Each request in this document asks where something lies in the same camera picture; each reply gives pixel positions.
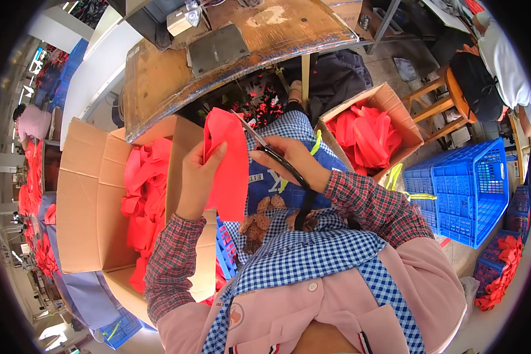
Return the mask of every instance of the black backpack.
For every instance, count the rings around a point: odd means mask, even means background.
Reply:
[[[450,67],[476,118],[481,122],[496,121],[503,111],[503,101],[496,88],[498,78],[491,77],[482,58],[472,53],[456,53]]]

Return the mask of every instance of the red floor marking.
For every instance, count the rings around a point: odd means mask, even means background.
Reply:
[[[440,243],[440,248],[444,248],[450,241],[450,238],[447,238],[446,240],[442,241]]]

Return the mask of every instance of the open cardboard box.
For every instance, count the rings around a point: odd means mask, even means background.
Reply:
[[[365,105],[370,108],[377,108],[381,112],[387,110],[387,115],[391,118],[391,125],[401,134],[402,139],[401,145],[389,160],[389,166],[373,176],[373,179],[379,182],[393,166],[405,160],[425,142],[421,137],[417,125],[413,122],[411,115],[409,115],[409,112],[405,109],[399,97],[387,83],[383,83],[380,86],[363,91],[329,110],[319,118],[319,122],[315,128],[317,130],[320,129],[325,144],[332,149],[350,171],[354,171],[354,169],[346,154],[336,142],[333,134],[328,130],[326,122],[349,109],[354,103],[363,100],[366,101]]]
[[[203,128],[170,116],[134,141],[173,138],[166,192],[165,219],[177,209],[184,156],[203,139]],[[123,129],[105,132],[73,119],[65,140],[57,189],[57,242],[64,273],[102,271],[108,287],[131,313],[153,325],[147,302],[128,279],[139,253],[126,246],[129,219],[122,215],[126,195],[124,169],[134,145]],[[189,278],[195,301],[214,294],[216,286],[216,211],[206,211],[207,225],[197,243],[196,272]]]
[[[350,28],[354,28],[356,23],[358,23],[360,11],[362,10],[361,0],[323,0],[323,3],[330,7]]]

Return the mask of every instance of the white shirt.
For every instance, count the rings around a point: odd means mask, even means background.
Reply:
[[[476,19],[487,27],[478,49],[489,73],[498,78],[499,95],[509,108],[522,106],[531,123],[531,87],[517,53],[491,13],[478,12]]]

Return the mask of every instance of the plastic bag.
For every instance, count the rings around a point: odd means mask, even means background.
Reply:
[[[464,317],[460,323],[460,329],[462,329],[470,320],[470,315],[474,309],[474,299],[476,298],[476,292],[480,286],[480,280],[475,280],[471,276],[465,276],[459,280],[464,288],[464,297],[466,298],[466,312],[464,313]]]

